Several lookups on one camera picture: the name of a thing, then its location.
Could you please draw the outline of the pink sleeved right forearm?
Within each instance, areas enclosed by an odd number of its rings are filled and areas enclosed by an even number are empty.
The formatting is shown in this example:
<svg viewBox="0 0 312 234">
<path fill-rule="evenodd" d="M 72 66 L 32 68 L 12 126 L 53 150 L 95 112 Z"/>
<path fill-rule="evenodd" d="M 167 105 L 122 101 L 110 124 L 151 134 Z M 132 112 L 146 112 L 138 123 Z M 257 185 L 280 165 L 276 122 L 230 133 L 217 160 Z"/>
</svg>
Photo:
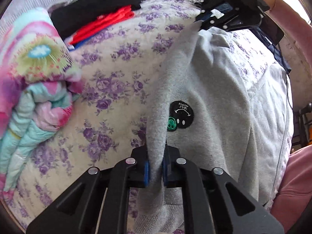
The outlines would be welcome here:
<svg viewBox="0 0 312 234">
<path fill-rule="evenodd" d="M 269 16 L 297 43 L 311 71 L 311 25 L 283 0 L 264 0 L 270 7 Z"/>
</svg>

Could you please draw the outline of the pink sleeved left forearm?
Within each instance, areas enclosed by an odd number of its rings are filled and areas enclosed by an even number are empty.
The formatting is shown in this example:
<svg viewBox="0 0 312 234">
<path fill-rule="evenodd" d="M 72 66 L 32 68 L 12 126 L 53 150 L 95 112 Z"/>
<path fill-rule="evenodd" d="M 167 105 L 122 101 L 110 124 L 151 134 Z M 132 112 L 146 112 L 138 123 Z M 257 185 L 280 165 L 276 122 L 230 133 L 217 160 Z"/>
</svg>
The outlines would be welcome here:
<svg viewBox="0 0 312 234">
<path fill-rule="evenodd" d="M 310 200 L 311 145 L 290 154 L 270 213 L 282 224 L 284 231 L 289 231 Z"/>
</svg>

